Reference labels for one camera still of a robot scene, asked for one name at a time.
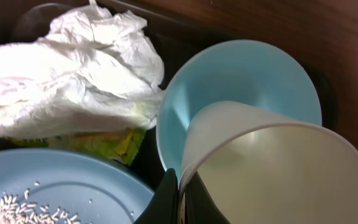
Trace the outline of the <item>white plastic cup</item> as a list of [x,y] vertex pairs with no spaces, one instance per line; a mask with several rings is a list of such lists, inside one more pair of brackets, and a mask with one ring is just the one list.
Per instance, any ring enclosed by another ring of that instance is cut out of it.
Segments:
[[189,125],[181,193],[195,174],[231,223],[358,223],[358,151],[322,126],[213,103]]

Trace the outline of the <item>dark blue plate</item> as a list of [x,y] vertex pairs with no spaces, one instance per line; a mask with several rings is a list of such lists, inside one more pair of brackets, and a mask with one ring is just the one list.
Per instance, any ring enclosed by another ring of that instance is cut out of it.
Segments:
[[153,191],[119,164],[51,149],[0,151],[3,192],[78,213],[82,223],[134,223]]

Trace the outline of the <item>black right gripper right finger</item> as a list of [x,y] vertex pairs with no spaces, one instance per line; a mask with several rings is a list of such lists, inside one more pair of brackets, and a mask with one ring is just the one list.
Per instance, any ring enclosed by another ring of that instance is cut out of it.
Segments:
[[185,188],[185,223],[187,224],[229,224],[217,208],[196,172]]

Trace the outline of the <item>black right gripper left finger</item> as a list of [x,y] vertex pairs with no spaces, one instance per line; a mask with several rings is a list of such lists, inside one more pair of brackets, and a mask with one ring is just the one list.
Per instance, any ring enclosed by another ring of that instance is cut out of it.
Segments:
[[175,170],[166,170],[147,208],[134,224],[177,224],[178,181]]

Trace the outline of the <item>light blue bowl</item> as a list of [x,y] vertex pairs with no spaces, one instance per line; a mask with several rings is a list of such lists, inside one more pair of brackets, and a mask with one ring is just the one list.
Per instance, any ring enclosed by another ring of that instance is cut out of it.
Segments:
[[236,101],[321,126],[316,88],[300,62],[280,48],[256,40],[230,40],[190,58],[165,90],[156,126],[165,170],[180,175],[188,127],[205,106]]

